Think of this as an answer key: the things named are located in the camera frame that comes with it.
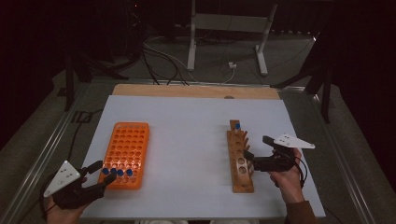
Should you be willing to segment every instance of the human hand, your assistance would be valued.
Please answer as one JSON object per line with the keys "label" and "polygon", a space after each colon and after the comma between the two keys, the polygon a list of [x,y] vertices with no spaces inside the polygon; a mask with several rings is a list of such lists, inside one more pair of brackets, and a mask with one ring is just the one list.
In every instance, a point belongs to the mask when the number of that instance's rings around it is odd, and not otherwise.
{"label": "human hand", "polygon": [[[300,164],[302,154],[297,148],[293,149],[296,163]],[[305,201],[300,183],[300,171],[293,166],[286,172],[268,172],[271,180],[279,186],[285,203],[300,203]]]}
{"label": "human hand", "polygon": [[82,205],[76,209],[62,209],[55,205],[52,196],[49,196],[49,204],[47,206],[47,223],[49,224],[74,224],[78,223],[78,219],[89,203]]}

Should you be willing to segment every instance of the person's right hand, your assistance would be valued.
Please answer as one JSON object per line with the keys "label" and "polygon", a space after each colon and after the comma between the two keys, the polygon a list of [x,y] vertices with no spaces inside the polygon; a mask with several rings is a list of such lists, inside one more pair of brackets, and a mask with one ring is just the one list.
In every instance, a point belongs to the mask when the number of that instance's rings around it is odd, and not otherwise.
{"label": "person's right hand", "polygon": [[[300,164],[301,153],[297,148],[293,149],[297,164]],[[279,186],[285,203],[300,203],[305,201],[300,183],[300,171],[293,166],[286,172],[268,172],[271,180]]]}

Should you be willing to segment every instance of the person's left hand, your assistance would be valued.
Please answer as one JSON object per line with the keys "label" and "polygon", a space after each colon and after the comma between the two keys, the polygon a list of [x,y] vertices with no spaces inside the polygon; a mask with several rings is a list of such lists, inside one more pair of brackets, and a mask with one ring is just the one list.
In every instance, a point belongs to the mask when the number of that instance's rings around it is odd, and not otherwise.
{"label": "person's left hand", "polygon": [[61,209],[58,205],[55,205],[52,196],[49,196],[49,204],[47,209],[47,223],[49,224],[72,224],[78,223],[78,219],[82,212],[89,203],[82,205],[77,209]]}

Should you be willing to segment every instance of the dark background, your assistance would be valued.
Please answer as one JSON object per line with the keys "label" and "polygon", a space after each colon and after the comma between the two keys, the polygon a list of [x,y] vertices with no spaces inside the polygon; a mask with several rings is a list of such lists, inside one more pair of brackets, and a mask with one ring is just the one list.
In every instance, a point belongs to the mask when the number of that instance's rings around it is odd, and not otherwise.
{"label": "dark background", "polygon": [[[183,27],[190,22],[190,1],[131,2],[137,3],[137,8],[130,11],[154,27],[158,35],[173,38],[180,35],[175,24]],[[0,147],[51,92],[51,78],[64,70],[66,38],[98,60],[111,62],[113,56],[124,53],[123,41],[128,36],[125,3],[108,0],[2,3]],[[257,5],[254,10],[245,8],[246,1],[220,3],[224,14],[261,16],[268,8],[258,0],[249,1]],[[218,1],[197,1],[199,12],[216,13],[216,10],[219,11]],[[396,71],[394,11],[396,7],[386,1],[284,1],[277,9],[272,28],[279,35],[288,31],[320,33],[302,70],[318,64],[334,67],[332,83],[340,87],[347,106],[395,188],[396,177],[391,173],[396,170],[392,144]]]}

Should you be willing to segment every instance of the power plug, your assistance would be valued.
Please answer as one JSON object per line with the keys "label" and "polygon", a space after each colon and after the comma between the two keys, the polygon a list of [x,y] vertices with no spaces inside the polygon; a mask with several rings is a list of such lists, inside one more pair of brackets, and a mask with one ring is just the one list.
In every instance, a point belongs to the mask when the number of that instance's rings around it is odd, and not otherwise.
{"label": "power plug", "polygon": [[236,63],[229,62],[229,63],[228,63],[228,66],[229,66],[231,69],[234,69],[234,68],[236,68]]}

